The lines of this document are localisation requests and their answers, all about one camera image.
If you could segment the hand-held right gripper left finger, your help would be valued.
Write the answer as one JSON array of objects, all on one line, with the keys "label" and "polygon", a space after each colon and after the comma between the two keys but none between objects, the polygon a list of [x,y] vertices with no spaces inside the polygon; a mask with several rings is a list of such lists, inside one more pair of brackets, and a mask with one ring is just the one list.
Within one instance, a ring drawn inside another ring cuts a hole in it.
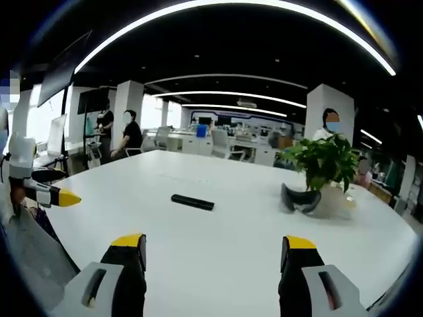
[{"label": "hand-held right gripper left finger", "polygon": [[146,235],[121,236],[64,289],[51,316],[143,316]]}]

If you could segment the person's left hand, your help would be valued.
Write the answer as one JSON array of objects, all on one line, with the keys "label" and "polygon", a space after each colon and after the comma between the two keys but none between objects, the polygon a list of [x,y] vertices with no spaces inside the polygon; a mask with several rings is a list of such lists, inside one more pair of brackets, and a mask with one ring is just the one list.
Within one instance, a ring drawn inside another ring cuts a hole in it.
[{"label": "person's left hand", "polygon": [[13,212],[17,217],[21,214],[21,205],[26,197],[25,189],[22,186],[13,186],[11,188],[11,203]]}]

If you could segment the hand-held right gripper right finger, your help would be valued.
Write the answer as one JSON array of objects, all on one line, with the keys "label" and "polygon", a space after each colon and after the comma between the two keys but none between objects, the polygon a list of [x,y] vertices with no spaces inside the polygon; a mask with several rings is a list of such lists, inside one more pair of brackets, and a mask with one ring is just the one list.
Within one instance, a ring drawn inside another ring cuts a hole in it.
[{"label": "hand-held right gripper right finger", "polygon": [[368,316],[358,288],[326,265],[309,240],[284,236],[278,294],[281,316]]}]

